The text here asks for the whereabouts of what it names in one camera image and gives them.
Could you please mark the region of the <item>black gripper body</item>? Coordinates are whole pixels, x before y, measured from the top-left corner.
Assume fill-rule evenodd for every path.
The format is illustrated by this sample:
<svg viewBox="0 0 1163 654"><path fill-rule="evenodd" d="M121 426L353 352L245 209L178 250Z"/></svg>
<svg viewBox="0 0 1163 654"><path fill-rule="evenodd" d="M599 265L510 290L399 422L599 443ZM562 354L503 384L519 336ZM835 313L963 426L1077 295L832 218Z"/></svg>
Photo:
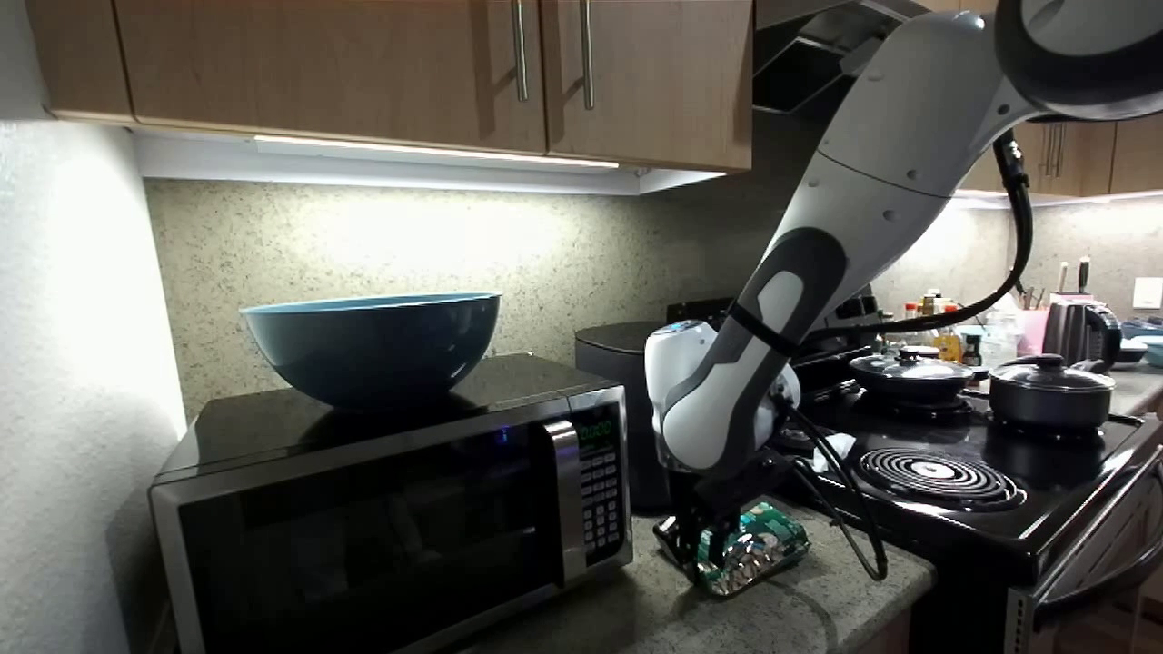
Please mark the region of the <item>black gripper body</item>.
<svg viewBox="0 0 1163 654"><path fill-rule="evenodd" d="M739 513L759 495L748 473L671 473L671 508L680 535L693 540L703 530L726 535Z"/></svg>

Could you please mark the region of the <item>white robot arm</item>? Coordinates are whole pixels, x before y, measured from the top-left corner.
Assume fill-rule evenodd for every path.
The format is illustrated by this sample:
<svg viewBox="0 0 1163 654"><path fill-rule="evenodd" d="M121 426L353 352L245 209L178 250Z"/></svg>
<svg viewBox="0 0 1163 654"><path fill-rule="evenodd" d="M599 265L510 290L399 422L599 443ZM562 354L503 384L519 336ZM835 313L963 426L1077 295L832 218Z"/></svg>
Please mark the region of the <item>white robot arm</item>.
<svg viewBox="0 0 1163 654"><path fill-rule="evenodd" d="M682 569L739 524L726 479L774 431L795 346L894 265L986 146L1026 121L1139 121L1163 104L1163 0L998 0L900 23L832 112L759 265L709 327L643 346Z"/></svg>

